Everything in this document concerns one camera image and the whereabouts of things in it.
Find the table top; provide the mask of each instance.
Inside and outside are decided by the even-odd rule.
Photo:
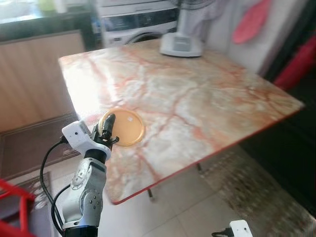
[[[159,40],[60,59],[75,111],[89,128],[110,108],[136,111],[143,140],[114,145],[106,191],[114,204],[300,110],[301,102],[222,54],[159,53]]]

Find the red object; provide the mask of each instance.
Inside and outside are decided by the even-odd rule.
[[[4,221],[0,220],[0,236],[2,237],[36,237],[29,233],[28,230],[28,204],[33,204],[35,196],[28,193],[24,189],[13,186],[4,180],[0,179],[0,187],[6,191],[6,193],[0,195],[0,199],[6,198],[10,195],[21,196],[20,199],[20,226],[21,229],[13,227]]]
[[[261,0],[251,7],[233,33],[234,43],[245,43],[254,38],[265,24],[272,0]]]
[[[316,57],[316,36],[312,36],[297,52],[286,68],[277,77],[274,84],[283,90],[296,86],[300,79],[308,73]]]

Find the electric fan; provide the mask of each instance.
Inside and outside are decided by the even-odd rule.
[[[162,36],[160,53],[178,57],[199,57],[203,44],[196,37],[185,33],[189,11],[206,7],[216,0],[170,0],[180,8],[177,32]]]

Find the wooden cabinet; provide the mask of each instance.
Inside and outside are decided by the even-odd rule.
[[[81,52],[79,31],[0,44],[0,132],[73,112],[58,58]]]

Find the yellow plate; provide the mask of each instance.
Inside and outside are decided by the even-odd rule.
[[[104,120],[110,115],[115,114],[116,119],[113,126],[112,137],[119,137],[117,145],[131,146],[140,142],[144,135],[144,126],[141,118],[137,113],[130,110],[110,109],[99,122],[99,132],[102,132]]]

